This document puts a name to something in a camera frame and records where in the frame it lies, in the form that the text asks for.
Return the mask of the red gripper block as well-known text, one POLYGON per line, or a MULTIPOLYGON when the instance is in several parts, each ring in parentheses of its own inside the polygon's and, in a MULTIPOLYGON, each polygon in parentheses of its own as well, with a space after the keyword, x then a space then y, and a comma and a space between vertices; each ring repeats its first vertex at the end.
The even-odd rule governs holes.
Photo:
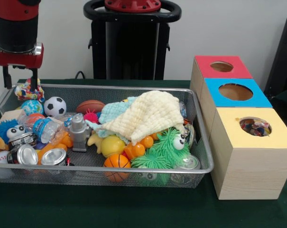
POLYGON ((2 66, 4 87, 12 88, 11 75, 8 66, 18 66, 32 71, 30 79, 30 91, 35 92, 38 85, 37 68, 40 68, 43 62, 44 46, 42 43, 36 43, 33 50, 25 53, 5 52, 0 49, 0 66, 2 66))

